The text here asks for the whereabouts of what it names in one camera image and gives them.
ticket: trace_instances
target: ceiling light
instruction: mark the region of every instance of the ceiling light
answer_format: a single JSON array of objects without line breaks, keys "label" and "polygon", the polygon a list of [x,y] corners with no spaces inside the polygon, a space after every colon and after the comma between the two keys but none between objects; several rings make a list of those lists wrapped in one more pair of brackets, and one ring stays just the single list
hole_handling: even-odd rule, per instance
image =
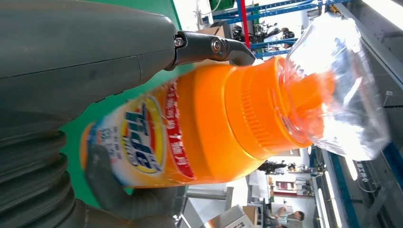
[{"label": "ceiling light", "polygon": [[345,158],[345,162],[347,163],[347,167],[348,167],[348,170],[350,171],[351,178],[353,179],[353,181],[356,181],[357,177],[358,177],[358,173],[357,173],[357,169],[355,168],[353,160],[351,160],[349,158]]},{"label": "ceiling light", "polygon": [[326,212],[326,207],[325,207],[325,201],[323,200],[323,194],[322,194],[322,189],[318,189],[318,194],[319,194],[319,202],[320,202],[320,208],[322,209],[322,216],[323,221],[325,222],[325,227],[324,228],[329,228],[329,219],[327,218],[327,212]]},{"label": "ceiling light", "polygon": [[327,187],[329,188],[329,195],[330,198],[332,199],[332,205],[333,205],[333,211],[335,213],[335,218],[336,218],[336,223],[337,227],[341,227],[341,218],[339,214],[339,209],[335,200],[335,192],[333,191],[333,185],[332,181],[330,181],[330,175],[328,171],[325,171],[325,177],[326,177],[326,182],[327,182]]}]

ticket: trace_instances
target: transparent plastic container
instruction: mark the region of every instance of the transparent plastic container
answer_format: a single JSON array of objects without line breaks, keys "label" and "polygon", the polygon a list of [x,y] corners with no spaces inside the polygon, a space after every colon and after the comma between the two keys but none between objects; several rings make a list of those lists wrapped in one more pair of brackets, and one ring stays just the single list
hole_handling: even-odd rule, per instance
[{"label": "transparent plastic container", "polygon": [[279,80],[291,106],[284,123],[297,141],[371,160],[390,135],[360,40],[352,19],[321,16],[279,66]]}]

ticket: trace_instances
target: flexible bellows hose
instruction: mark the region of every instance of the flexible bellows hose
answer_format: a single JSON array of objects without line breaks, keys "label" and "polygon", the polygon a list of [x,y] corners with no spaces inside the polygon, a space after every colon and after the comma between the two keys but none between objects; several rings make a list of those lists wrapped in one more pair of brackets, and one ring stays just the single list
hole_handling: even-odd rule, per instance
[{"label": "flexible bellows hose", "polygon": [[[136,221],[86,205],[76,199],[66,171],[67,157],[59,153],[66,143],[63,132],[49,132],[0,141],[0,227],[35,228],[142,228],[175,227],[155,202]],[[161,199],[155,192],[152,199]],[[137,211],[131,205],[131,213]]]}]

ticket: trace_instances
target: cardboard box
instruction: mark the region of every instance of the cardboard box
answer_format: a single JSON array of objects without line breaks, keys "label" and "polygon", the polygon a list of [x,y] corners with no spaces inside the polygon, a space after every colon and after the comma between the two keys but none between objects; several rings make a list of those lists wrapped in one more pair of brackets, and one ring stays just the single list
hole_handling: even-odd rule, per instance
[{"label": "cardboard box", "polygon": [[243,206],[243,212],[252,221],[252,224],[256,227],[258,224],[258,208],[255,206]]},{"label": "cardboard box", "polygon": [[[212,28],[204,28],[204,29],[199,30],[197,32],[202,33],[202,34],[207,34],[207,35],[214,35],[214,36],[218,36],[218,37],[224,37],[224,28],[222,26],[220,26],[220,27],[212,27]],[[199,67],[199,66],[203,66],[203,65],[210,65],[210,64],[227,64],[227,65],[229,65],[230,62],[229,61],[218,62],[218,61],[206,59],[206,60],[204,60],[202,62],[193,63],[194,67]]]}]

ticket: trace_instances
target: tide logo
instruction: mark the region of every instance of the tide logo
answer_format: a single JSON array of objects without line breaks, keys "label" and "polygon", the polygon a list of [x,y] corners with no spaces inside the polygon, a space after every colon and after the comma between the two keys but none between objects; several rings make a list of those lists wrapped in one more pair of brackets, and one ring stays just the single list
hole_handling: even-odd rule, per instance
[{"label": "tide logo", "polygon": [[125,111],[122,126],[123,150],[129,162],[141,172],[163,171],[165,141],[158,102],[145,96],[132,112]]}]

